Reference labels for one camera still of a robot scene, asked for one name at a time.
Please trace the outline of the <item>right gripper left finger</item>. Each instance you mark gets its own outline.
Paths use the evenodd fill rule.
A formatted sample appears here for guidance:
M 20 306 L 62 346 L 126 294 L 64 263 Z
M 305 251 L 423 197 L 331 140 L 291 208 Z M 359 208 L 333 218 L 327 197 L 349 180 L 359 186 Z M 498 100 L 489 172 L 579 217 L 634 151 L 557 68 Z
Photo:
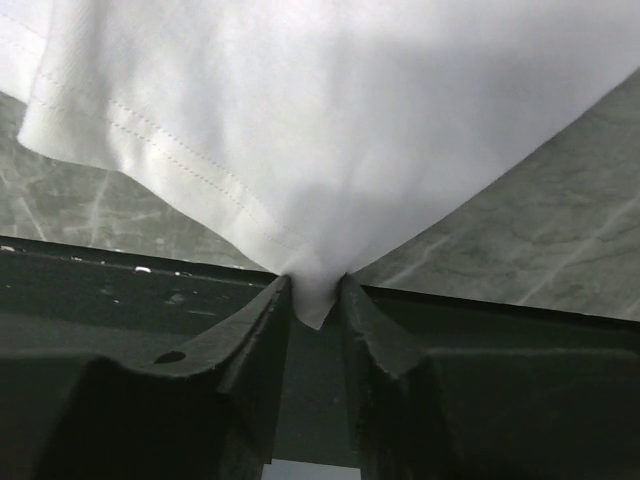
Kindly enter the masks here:
M 257 479 L 273 458 L 292 287 L 154 361 L 64 350 L 1 354 L 5 479 Z

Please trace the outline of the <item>white printed t-shirt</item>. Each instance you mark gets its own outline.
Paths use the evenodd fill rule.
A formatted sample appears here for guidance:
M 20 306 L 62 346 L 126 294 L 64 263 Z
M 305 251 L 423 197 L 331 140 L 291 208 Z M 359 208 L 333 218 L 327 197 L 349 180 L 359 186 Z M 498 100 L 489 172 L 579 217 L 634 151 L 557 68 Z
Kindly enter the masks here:
M 118 171 L 291 276 L 435 224 L 639 66 L 635 1 L 5 1 L 20 143 Z

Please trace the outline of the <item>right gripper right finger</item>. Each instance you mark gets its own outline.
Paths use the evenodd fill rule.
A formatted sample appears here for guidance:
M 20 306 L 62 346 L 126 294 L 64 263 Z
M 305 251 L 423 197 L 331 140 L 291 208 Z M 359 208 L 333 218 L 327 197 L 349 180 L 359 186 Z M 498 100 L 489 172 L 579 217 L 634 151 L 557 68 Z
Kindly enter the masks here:
M 339 287 L 365 479 L 635 479 L 632 321 Z

